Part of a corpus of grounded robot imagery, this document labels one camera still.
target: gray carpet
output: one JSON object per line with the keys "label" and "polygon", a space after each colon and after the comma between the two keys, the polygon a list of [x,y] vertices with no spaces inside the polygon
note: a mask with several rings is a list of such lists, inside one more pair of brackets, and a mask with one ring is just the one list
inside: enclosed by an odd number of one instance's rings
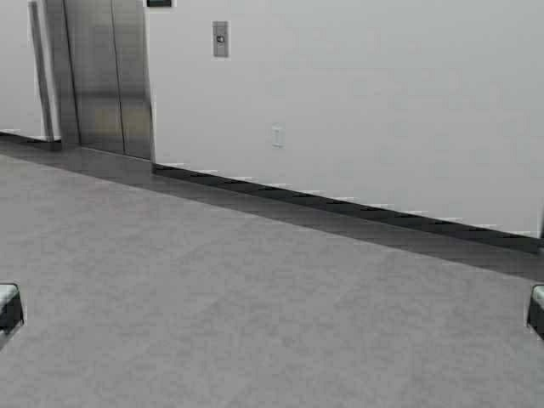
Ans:
{"label": "gray carpet", "polygon": [[515,259],[502,273],[462,243],[456,262],[2,149],[0,281],[27,314],[0,354],[2,408],[544,404],[544,342],[524,325],[541,269],[514,271],[532,255],[468,246]]}

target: black baseboard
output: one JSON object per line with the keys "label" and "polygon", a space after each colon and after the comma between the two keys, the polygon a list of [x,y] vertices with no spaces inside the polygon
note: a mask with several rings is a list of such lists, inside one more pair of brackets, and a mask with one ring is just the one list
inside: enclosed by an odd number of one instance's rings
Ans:
{"label": "black baseboard", "polygon": [[38,149],[43,149],[43,150],[50,150],[50,151],[62,150],[62,143],[60,140],[55,140],[54,142],[48,142],[45,140],[27,138],[26,136],[19,136],[18,134],[11,134],[11,133],[0,133],[0,140],[16,143],[17,145],[27,145],[27,146],[29,145],[29,146],[37,147]]}
{"label": "black baseboard", "polygon": [[271,198],[289,202],[291,204],[328,211],[330,213],[340,213],[432,234],[447,235],[465,241],[476,241],[494,247],[505,247],[529,253],[538,253],[540,247],[542,247],[542,240],[529,236],[507,234],[493,229],[478,228],[471,225],[441,221],[435,218],[422,217],[404,212],[368,207],[352,202],[333,200],[318,195],[303,194],[262,184],[233,180],[232,178],[224,178],[176,167],[157,165],[155,163],[152,164],[152,169],[154,174],[165,177],[209,185],[251,196]]}

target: wall switch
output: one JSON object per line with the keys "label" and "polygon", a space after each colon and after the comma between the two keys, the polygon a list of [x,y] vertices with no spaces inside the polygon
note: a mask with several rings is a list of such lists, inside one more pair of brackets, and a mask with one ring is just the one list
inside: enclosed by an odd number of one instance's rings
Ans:
{"label": "wall switch", "polygon": [[229,22],[214,21],[213,55],[216,58],[229,58]]}
{"label": "wall switch", "polygon": [[283,147],[285,143],[286,130],[281,125],[274,125],[272,127],[272,145],[274,147]]}

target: elevator door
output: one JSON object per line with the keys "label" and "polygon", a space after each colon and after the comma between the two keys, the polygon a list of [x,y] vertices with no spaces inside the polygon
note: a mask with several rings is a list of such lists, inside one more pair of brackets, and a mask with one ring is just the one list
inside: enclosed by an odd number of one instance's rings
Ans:
{"label": "elevator door", "polygon": [[83,146],[150,158],[145,19],[140,0],[65,0]]}

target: electrical outlet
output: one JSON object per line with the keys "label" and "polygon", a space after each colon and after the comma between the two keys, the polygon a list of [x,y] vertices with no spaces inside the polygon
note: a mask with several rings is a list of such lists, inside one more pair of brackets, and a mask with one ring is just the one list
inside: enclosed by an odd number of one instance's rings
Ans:
{"label": "electrical outlet", "polygon": [[274,147],[283,147],[285,143],[286,130],[281,125],[274,125],[272,127],[272,145]]}

